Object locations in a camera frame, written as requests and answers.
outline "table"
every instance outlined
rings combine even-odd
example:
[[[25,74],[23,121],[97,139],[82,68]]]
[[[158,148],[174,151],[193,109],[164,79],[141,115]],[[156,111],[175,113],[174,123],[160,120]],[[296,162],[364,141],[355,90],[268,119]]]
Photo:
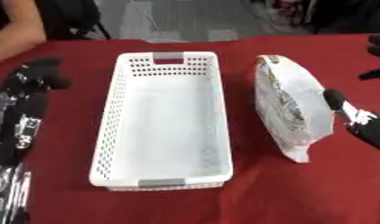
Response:
[[[0,64],[0,80],[16,65],[63,59],[70,90],[51,93],[46,121],[28,163],[33,170],[32,224],[379,224],[380,151],[338,122],[335,135],[311,150],[310,164],[278,151],[254,110],[254,64],[280,54],[380,113],[380,81],[356,76],[380,67],[365,35],[280,36],[216,43],[149,44],[139,40],[51,42]],[[156,51],[218,54],[228,108],[235,175],[223,188],[174,192],[107,192],[88,182],[116,56]]]

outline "gray floor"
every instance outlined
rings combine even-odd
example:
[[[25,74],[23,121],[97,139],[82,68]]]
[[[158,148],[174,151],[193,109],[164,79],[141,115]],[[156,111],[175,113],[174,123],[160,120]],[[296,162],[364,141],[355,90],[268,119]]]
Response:
[[[246,8],[243,5],[246,1],[134,0],[132,3],[131,0],[96,0],[102,21],[115,39],[199,42],[309,33],[281,23],[265,23],[264,20],[270,21],[271,17],[264,4],[245,4]],[[261,19],[252,17],[251,11]]]

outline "gray basket handle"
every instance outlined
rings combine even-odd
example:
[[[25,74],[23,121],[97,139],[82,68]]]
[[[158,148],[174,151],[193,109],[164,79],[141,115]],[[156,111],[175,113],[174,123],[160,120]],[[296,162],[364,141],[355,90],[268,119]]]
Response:
[[[164,186],[185,186],[186,180],[182,178],[167,179],[140,179],[139,187],[164,187]]]
[[[182,60],[184,59],[185,54],[182,52],[154,52],[154,60]]]

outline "white plastic basket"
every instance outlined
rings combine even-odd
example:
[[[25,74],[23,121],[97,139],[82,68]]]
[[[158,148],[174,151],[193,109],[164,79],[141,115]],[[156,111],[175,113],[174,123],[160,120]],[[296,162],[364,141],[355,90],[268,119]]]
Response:
[[[89,174],[92,185],[112,191],[217,187],[232,172],[217,56],[120,55]]]

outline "person's arm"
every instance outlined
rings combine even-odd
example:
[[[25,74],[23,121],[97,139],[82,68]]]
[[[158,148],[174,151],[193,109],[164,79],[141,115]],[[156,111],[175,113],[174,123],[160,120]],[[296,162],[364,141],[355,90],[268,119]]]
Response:
[[[0,61],[46,41],[34,0],[2,0],[2,3],[10,22],[0,30]]]

